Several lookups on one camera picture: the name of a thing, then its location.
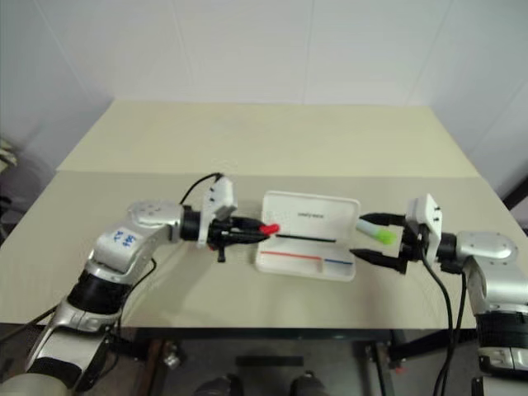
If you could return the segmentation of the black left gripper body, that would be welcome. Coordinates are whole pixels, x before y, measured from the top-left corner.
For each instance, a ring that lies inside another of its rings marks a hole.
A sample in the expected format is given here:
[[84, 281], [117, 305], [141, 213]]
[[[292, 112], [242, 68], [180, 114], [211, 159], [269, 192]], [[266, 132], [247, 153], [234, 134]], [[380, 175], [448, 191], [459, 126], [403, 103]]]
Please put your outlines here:
[[225, 263], [225, 248], [238, 244], [238, 221], [235, 218], [214, 220], [209, 226], [208, 247], [217, 252], [217, 262]]

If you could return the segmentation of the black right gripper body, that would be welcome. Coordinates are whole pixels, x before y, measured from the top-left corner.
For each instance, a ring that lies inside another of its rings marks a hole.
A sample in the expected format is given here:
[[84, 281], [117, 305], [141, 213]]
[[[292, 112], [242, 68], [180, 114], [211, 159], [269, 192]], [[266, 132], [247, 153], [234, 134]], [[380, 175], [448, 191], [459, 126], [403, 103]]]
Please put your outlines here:
[[402, 239], [398, 252], [399, 272], [407, 272], [408, 262], [422, 260], [422, 251], [428, 247], [428, 228], [425, 224], [406, 225], [403, 228]]

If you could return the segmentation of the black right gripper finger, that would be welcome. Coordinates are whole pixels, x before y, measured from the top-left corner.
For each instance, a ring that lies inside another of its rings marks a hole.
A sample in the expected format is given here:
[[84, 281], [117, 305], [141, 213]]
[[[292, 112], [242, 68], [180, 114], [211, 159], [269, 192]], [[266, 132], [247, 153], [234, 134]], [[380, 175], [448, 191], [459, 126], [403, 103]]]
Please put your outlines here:
[[406, 218], [404, 214], [390, 214], [390, 213], [380, 213], [380, 212], [374, 212], [374, 213], [368, 213], [363, 214], [360, 219], [380, 225], [380, 226], [399, 226], [404, 227], [406, 225]]
[[401, 261], [399, 258], [385, 256], [382, 252], [363, 248], [353, 248], [349, 252], [355, 257], [375, 266], [382, 266], [393, 270], [401, 269]]

